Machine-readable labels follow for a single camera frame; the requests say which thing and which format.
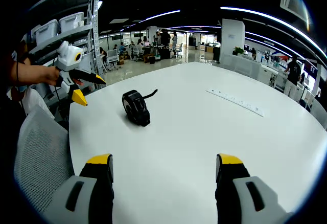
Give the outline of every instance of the led light strip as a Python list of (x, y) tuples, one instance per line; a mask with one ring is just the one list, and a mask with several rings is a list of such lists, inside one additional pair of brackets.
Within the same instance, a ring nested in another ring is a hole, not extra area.
[(175, 28), (187, 28), (187, 27), (207, 27), (207, 28), (218, 28), (220, 29), (220, 26), (175, 26), (175, 27), (169, 27), (168, 29), (175, 29)]
[(299, 53), (295, 52), (293, 49), (290, 49), (289, 47), (287, 47), (287, 46), (285, 46), (285, 45), (283, 45), (283, 44), (281, 44), (281, 43), (279, 43), (279, 42), (277, 42), (277, 41), (274, 41), (274, 40), (272, 40), (272, 39), (270, 39), (270, 38), (268, 38), (268, 37), (261, 36), (261, 35), (258, 35), (258, 34), (254, 34), (254, 33), (252, 33), (252, 32), (248, 32), (248, 31), (246, 31), (245, 33), (247, 33), (247, 34), (251, 34), (251, 35), (254, 35), (254, 36), (258, 36), (258, 37), (261, 37), (261, 38), (264, 38), (264, 39), (266, 39), (266, 40), (268, 40), (268, 41), (272, 41), (272, 42), (274, 42), (274, 43), (276, 43), (276, 44), (278, 44), (278, 45), (281, 45), (282, 47), (288, 49), (289, 51), (293, 52), (294, 54), (296, 54), (297, 56), (301, 57), (302, 59), (304, 59), (304, 60), (306, 59), (306, 58), (304, 58), (302, 55), (300, 55)]
[(209, 31), (189, 31), (189, 32), (209, 32)]
[(126, 30), (127, 28), (130, 28), (130, 27), (135, 26), (135, 25), (136, 25), (136, 24), (132, 24), (131, 26), (128, 26), (128, 27), (126, 27), (126, 28), (124, 28), (124, 29), (121, 29), (120, 31)]
[(160, 16), (164, 16), (164, 15), (167, 15), (167, 14), (171, 14), (171, 13), (179, 13), (179, 12), (180, 12), (180, 10), (171, 11), (171, 12), (168, 12), (168, 13), (162, 13), (162, 14), (159, 14), (159, 15), (152, 16), (152, 17), (150, 17), (150, 18), (147, 18), (147, 19), (145, 19), (145, 20), (142, 20), (142, 21), (140, 21), (139, 23), (142, 23), (142, 22), (147, 21), (147, 20), (149, 20), (149, 19), (153, 19), (153, 18), (157, 18), (157, 17), (160, 17)]
[(231, 8), (231, 7), (220, 7), (220, 9), (224, 9), (224, 10), (234, 10), (234, 11), (241, 11), (241, 12), (246, 12), (246, 13), (253, 13), (256, 15), (260, 15), (262, 17), (274, 20), (288, 28), (290, 28), (291, 30), (295, 31), (296, 33), (298, 33), (299, 35), (301, 35), (302, 37), (304, 37), (308, 42), (310, 42), (316, 49), (318, 49), (324, 56), (325, 58), (327, 58), (327, 55), (325, 54), (325, 52), (318, 46), (318, 44), (316, 44), (310, 37), (308, 37), (305, 33), (303, 33), (302, 31), (298, 30), (297, 28), (295, 28), (294, 26), (290, 25), (289, 23), (286, 23), (282, 20), (280, 20), (279, 18), (275, 18), (273, 16), (270, 16), (268, 14), (265, 13), (260, 13), (260, 12), (256, 12), (256, 11), (252, 11), (252, 10), (248, 10), (248, 9), (242, 9), (242, 8)]
[(276, 50), (280, 51), (281, 53), (286, 54), (287, 56), (289, 56), (289, 57), (292, 58), (292, 55), (289, 55), (288, 53), (284, 52), (283, 50), (280, 50), (280, 49), (278, 49), (278, 48), (276, 48), (276, 47), (273, 47), (272, 45), (266, 44), (266, 43), (264, 43), (264, 42), (262, 42), (262, 41), (254, 40), (254, 39), (249, 38), (249, 37), (245, 37), (245, 39), (248, 39), (248, 40), (250, 40), (250, 41), (256, 41), (256, 42), (259, 42), (260, 44), (267, 45), (268, 47), (270, 47), (270, 48), (272, 48), (272, 49), (276, 49)]

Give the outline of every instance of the mesh chair back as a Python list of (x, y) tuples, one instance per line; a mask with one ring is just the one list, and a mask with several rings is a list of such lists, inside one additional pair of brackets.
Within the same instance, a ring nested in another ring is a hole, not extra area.
[(132, 46), (132, 48), (133, 48), (133, 54), (138, 55), (138, 53), (139, 53), (138, 46)]
[(42, 213), (53, 193), (72, 175), (68, 132), (35, 106), (20, 128), (14, 166), (16, 182), (34, 209)]
[(318, 120), (324, 129), (327, 128), (327, 111), (316, 99), (312, 101), (310, 113)]
[(117, 49), (108, 50), (108, 51), (107, 51), (107, 55), (108, 55), (108, 59), (113, 59), (113, 58), (115, 58), (115, 57), (118, 58), (118, 52), (117, 52)]

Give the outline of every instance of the plastic bin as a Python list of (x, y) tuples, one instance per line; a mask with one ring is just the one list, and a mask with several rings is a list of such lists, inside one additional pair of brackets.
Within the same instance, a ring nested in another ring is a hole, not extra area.
[(70, 31), (77, 28), (78, 22), (82, 21), (84, 17), (83, 12), (74, 13), (59, 20), (61, 32)]
[(41, 26), (36, 31), (36, 45), (40, 45), (42, 42), (54, 37), (58, 33), (58, 21), (53, 19)]

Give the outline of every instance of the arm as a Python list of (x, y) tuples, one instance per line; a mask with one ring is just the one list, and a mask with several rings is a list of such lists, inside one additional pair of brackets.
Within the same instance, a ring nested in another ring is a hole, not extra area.
[[(55, 85), (59, 77), (59, 70), (55, 67), (46, 67), (42, 65), (26, 65), (15, 62), (10, 55), (4, 60), (6, 74), (9, 82), (14, 85), (36, 84), (45, 82)], [(17, 64), (18, 64), (18, 81), (17, 83)]]

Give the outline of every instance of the white wall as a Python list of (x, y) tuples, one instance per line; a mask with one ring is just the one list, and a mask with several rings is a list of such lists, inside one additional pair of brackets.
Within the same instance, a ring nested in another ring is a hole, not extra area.
[(220, 58), (232, 54), (235, 47), (244, 48), (245, 25), (242, 21), (223, 18)]

